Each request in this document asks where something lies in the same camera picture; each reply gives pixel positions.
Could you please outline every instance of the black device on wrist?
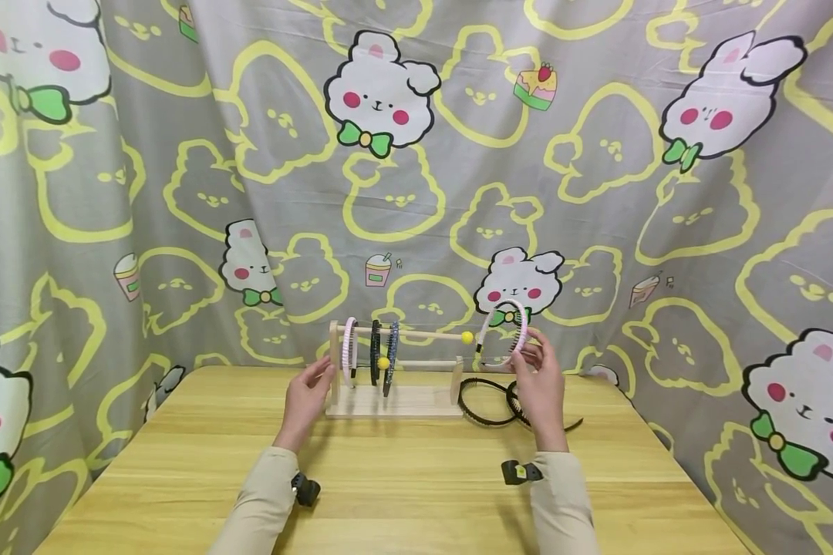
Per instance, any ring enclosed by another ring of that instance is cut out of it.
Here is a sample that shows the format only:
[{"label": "black device on wrist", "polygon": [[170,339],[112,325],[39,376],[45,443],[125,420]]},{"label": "black device on wrist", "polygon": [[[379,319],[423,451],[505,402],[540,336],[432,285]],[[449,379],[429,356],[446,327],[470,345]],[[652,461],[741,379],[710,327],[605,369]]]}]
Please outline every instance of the black device on wrist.
[{"label": "black device on wrist", "polygon": [[293,493],[296,495],[296,502],[303,507],[314,507],[321,492],[321,484],[313,479],[308,479],[303,473],[296,473],[293,480],[290,480]]},{"label": "black device on wrist", "polygon": [[543,473],[534,463],[520,464],[516,460],[503,462],[503,481],[508,486],[520,486],[523,483],[535,483],[543,479]]}]

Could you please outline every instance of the drink cup illustration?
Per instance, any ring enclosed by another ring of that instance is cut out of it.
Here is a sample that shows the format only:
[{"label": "drink cup illustration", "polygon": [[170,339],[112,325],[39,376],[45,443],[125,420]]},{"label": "drink cup illustration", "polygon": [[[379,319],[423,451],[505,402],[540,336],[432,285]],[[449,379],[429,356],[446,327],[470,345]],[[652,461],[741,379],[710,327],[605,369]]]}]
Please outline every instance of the drink cup illustration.
[{"label": "drink cup illustration", "polygon": [[368,287],[385,287],[392,272],[392,253],[375,254],[366,259],[364,267],[364,285]]},{"label": "drink cup illustration", "polygon": [[632,288],[632,293],[629,295],[629,308],[633,308],[638,303],[644,303],[648,300],[659,283],[659,275],[652,275],[648,279],[636,283],[635,287]]},{"label": "drink cup illustration", "polygon": [[138,298],[140,277],[138,277],[138,260],[134,253],[130,252],[114,265],[114,278],[117,279],[117,284],[122,288],[129,302]]}]

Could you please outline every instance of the person's right hand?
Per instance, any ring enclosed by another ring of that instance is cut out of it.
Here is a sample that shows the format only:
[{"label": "person's right hand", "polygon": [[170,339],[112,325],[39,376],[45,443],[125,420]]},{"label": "person's right hand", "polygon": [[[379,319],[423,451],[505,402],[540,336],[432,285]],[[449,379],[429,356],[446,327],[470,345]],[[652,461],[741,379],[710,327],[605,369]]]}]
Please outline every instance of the person's right hand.
[{"label": "person's right hand", "polygon": [[568,451],[562,410],[565,377],[546,335],[529,328],[537,344],[512,352],[511,371],[518,381],[518,402],[530,421],[538,451]]},{"label": "person's right hand", "polygon": [[298,453],[324,411],[324,401],[336,375],[336,367],[325,356],[295,375],[287,387],[284,420],[274,446]]}]

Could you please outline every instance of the strawberry illustration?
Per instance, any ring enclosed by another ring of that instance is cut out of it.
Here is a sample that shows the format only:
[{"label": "strawberry illustration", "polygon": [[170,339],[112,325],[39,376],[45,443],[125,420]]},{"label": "strawberry illustration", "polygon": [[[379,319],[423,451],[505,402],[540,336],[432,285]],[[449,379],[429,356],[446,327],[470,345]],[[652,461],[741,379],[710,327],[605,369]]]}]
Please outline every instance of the strawberry illustration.
[{"label": "strawberry illustration", "polygon": [[552,65],[544,62],[544,64],[540,66],[540,71],[538,71],[537,77],[540,82],[544,82],[552,77]]}]

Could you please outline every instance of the wooden rod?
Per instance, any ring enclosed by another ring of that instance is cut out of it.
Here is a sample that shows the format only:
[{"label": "wooden rod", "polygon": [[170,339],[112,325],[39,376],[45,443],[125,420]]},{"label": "wooden rod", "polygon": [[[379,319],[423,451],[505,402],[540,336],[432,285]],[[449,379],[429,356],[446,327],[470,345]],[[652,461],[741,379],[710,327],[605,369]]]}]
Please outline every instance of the wooden rod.
[{"label": "wooden rod", "polygon": [[[346,326],[337,325],[337,331],[345,331]],[[357,327],[352,328],[353,331],[357,332],[358,335],[368,335],[370,336],[370,332],[372,331],[371,328],[364,328],[364,327]],[[391,333],[391,329],[388,328],[381,328],[379,331],[380,335],[388,335]],[[462,340],[463,335],[458,333],[439,333],[436,331],[413,331],[413,329],[400,329],[398,331],[398,335],[405,338],[430,338],[430,339],[450,339],[450,340]]]},{"label": "wooden rod", "polygon": [[446,368],[454,367],[457,361],[395,361],[405,368]]}]

